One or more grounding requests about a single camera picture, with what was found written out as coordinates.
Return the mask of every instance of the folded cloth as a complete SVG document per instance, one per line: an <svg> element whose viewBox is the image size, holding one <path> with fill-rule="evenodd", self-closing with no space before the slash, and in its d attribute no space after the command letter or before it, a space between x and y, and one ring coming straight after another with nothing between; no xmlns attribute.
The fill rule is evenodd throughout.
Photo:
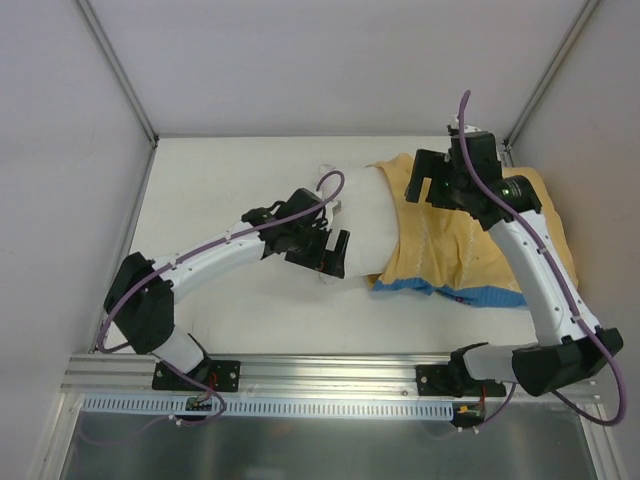
<svg viewBox="0 0 640 480"><path fill-rule="evenodd" d="M437 291L479 307L526 304L506 258L480 224L466 212L434 208L425 202L430 180L425 180L418 203L405 200L413 157L402 154L375 166L385 173L391 187L400 235L384 272L367 277L374 291L404 288L427 294ZM551 240L577 286L562 222L540 175L531 168L504 168L503 171L504 176L523 175L533 185L542 203Z"/></svg>

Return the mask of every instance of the yellow cloth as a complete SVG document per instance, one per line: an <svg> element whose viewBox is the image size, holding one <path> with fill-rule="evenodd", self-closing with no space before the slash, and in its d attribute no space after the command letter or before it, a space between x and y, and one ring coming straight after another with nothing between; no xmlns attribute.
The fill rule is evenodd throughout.
<svg viewBox="0 0 640 480"><path fill-rule="evenodd" d="M369 276L372 287L374 284L391 285L398 280L419 277L436 288L448 286L461 290L493 286L521 293L507 260L489 234L482 231L479 222L466 212L438 209L425 203L429 179L425 180L418 203L405 201L404 194L413 167L412 156L401 154L375 166L385 173L389 181L400 237L386 270L381 275ZM571 280L577 285L562 222L542 178L531 168L503 170L504 176L523 175L533 185L542 203L551 240Z"/></svg>

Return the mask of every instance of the blue strip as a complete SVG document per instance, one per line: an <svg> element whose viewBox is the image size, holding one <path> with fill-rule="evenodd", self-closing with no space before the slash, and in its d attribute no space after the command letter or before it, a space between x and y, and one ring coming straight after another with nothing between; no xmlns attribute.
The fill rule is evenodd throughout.
<svg viewBox="0 0 640 480"><path fill-rule="evenodd" d="M422 278L396 280L389 285L377 280L373 285L374 292L396 292L405 288L410 288L427 295L431 295L433 292L438 292L439 294L451 298L456 302L465 303L474 307L515 308L527 305L524 300L524 295L500 287L485 286L454 290L453 288L445 285L443 287L436 288Z"/></svg>

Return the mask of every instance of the perforated metal strip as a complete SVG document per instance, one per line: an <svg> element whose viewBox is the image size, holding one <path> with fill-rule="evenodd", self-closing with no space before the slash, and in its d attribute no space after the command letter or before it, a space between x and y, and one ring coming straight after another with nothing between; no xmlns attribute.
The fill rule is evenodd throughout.
<svg viewBox="0 0 640 480"><path fill-rule="evenodd" d="M142 415L203 415L187 410L187 396L103 395L88 394L83 403L85 412L135 413ZM240 417L301 417L301 418L369 418L398 420L450 421L451 402L393 400L326 400L306 398L228 397L227 416ZM211 403L211 411L220 408Z"/></svg>

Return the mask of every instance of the gray wall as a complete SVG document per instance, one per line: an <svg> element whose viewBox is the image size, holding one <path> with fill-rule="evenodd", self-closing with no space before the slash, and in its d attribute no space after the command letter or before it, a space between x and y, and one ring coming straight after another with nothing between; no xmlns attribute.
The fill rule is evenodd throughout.
<svg viewBox="0 0 640 480"><path fill-rule="evenodd" d="M640 478L640 3L607 0L515 145L538 168L563 217L582 292L625 340L626 422L614 429ZM611 386L611 378L605 377ZM607 403L615 408L615 390Z"/></svg>
<svg viewBox="0 0 640 480"><path fill-rule="evenodd" d="M149 145L69 0L0 2L0 466L27 475Z"/></svg>
<svg viewBox="0 0 640 480"><path fill-rule="evenodd" d="M583 0L94 0L160 134L505 135Z"/></svg>

